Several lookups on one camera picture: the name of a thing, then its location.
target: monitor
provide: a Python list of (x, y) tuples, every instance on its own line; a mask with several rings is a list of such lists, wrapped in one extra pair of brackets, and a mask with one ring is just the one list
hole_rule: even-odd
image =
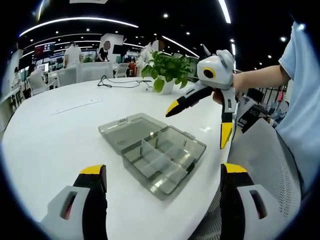
[(127, 54), (128, 47), (124, 45), (114, 45), (113, 54), (120, 54), (122, 56)]
[(255, 100), (258, 104), (262, 102), (262, 99), (264, 98), (264, 94), (255, 88), (249, 88), (247, 94), (249, 98), (252, 98)]
[(57, 59), (56, 59), (56, 63), (57, 64), (62, 64), (64, 62), (64, 58), (63, 57), (58, 57)]
[(45, 63), (45, 64), (40, 64), (39, 66), (37, 66), (37, 69), (41, 69), (44, 72), (49, 72), (49, 63)]

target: white round table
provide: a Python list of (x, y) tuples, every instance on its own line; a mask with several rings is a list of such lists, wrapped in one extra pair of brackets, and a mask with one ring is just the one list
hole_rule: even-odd
[[(216, 194), (220, 164), (229, 154), (230, 142), (225, 152), (220, 150), (222, 107), (207, 97), (165, 118), (169, 105), (186, 88), (175, 86), (171, 95), (158, 95), (146, 91), (145, 84), (107, 88), (97, 83), (49, 90), (25, 100), (17, 109), (2, 140), (4, 167), (17, 198), (34, 220), (41, 221), (47, 204), (65, 186), (72, 186), (82, 169), (105, 164), (109, 239), (187, 239)], [(160, 201), (140, 185), (98, 131), (100, 125), (137, 113), (186, 131), (207, 146), (201, 165), (174, 200)]]

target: person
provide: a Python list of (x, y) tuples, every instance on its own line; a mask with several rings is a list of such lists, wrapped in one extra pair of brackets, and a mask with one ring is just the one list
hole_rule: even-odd
[(19, 83), (20, 83), (19, 71), (18, 71), (18, 68), (15, 67), (14, 68), (14, 78), (13, 78), (13, 81), (12, 81), (11, 88), (15, 88), (16, 86), (19, 85)]
[(70, 46), (67, 48), (64, 54), (64, 67), (70, 68), (75, 67), (76, 64), (80, 63), (81, 49), (74, 41), (70, 42)]
[(103, 46), (100, 48), (98, 53), (98, 58), (96, 59), (96, 62), (108, 62), (108, 53), (109, 49), (111, 47), (110, 41), (105, 41)]
[(149, 61), (154, 59), (152, 57), (152, 53), (154, 52), (154, 48), (152, 47), (152, 43), (149, 42), (148, 45), (144, 46), (144, 48), (141, 50), (137, 60), (136, 65), (138, 67), (138, 76), (141, 76), (142, 70), (145, 68), (147, 64), (149, 64)]
[[(287, 108), (289, 108), (289, 102), (285, 101), (283, 103), (287, 104)], [(273, 128), (276, 128), (282, 122), (282, 120), (285, 118), (286, 114), (287, 114), (287, 111), (280, 108), (278, 111), (276, 111), (275, 113), (268, 116), (265, 120)]]
[(136, 76), (136, 59), (133, 57), (132, 60), (129, 63), (129, 72), (131, 73), (131, 76)]
[(28, 68), (28, 75), (27, 76), (29, 77), (29, 76), (37, 74), (37, 73), (41, 73), (42, 75), (44, 74), (44, 72), (41, 69), (36, 68), (36, 65), (32, 63)]
[[(278, 87), (293, 80), (290, 107), (275, 130), (294, 157), (305, 196), (320, 166), (320, 64), (304, 27), (293, 23), (291, 38), (279, 65), (235, 74), (233, 87), (239, 92)], [(221, 97), (221, 93), (215, 91), (213, 99), (221, 102)]]

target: screen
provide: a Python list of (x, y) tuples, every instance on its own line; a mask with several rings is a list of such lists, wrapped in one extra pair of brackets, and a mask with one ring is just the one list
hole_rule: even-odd
[(36, 46), (34, 48), (34, 56), (36, 59), (42, 59), (46, 56), (49, 56), (54, 48), (55, 44), (50, 43), (50, 44), (45, 44), (45, 45), (40, 45)]
[(255, 100), (257, 103), (261, 103), (262, 99), (264, 98), (264, 94), (255, 88), (249, 88), (246, 95), (249, 98), (252, 98), (253, 100)]
[(113, 54), (126, 55), (128, 47), (123, 45), (114, 45), (113, 46)]
[(37, 67), (38, 69), (41, 69), (44, 72), (49, 72), (49, 63), (41, 64)]

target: clear plastic box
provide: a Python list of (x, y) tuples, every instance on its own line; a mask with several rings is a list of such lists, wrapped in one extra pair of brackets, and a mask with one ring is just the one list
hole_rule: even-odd
[(206, 149), (192, 135), (139, 113), (99, 127), (125, 168), (152, 193), (171, 194)]

